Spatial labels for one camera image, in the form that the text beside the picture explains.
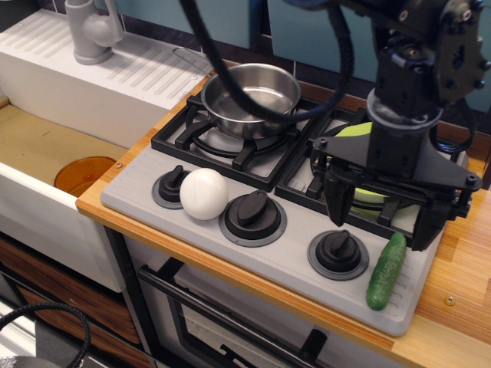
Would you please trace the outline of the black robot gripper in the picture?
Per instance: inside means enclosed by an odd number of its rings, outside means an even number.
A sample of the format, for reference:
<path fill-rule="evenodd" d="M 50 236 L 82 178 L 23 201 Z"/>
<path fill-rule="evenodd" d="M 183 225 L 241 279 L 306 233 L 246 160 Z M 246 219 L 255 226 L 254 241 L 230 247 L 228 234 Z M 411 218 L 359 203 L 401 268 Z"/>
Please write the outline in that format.
<path fill-rule="evenodd" d="M 430 141 L 428 129 L 398 129 L 373 122 L 363 136 L 321 136 L 313 142 L 325 170 L 328 215 L 342 226 L 355 188 L 407 199 L 420 206 L 414 224 L 413 251 L 424 251 L 454 215 L 466 214 L 482 186 L 476 174 L 445 158 Z"/>

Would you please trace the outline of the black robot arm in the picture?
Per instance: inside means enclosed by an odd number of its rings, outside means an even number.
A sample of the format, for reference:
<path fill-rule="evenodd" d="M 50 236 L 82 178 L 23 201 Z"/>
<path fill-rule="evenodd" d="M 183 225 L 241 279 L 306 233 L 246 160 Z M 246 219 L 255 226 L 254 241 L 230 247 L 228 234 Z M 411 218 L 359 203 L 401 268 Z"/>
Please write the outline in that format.
<path fill-rule="evenodd" d="M 411 248 L 423 251 L 445 223 L 467 215 L 481 179 L 450 160 L 467 143 L 441 143 L 437 123 L 482 88 L 489 62 L 478 35 L 481 1 L 346 1 L 370 18 L 377 79 L 367 96 L 372 128 L 360 136 L 321 136 L 312 144 L 328 215 L 348 217 L 357 188 L 419 206 Z"/>

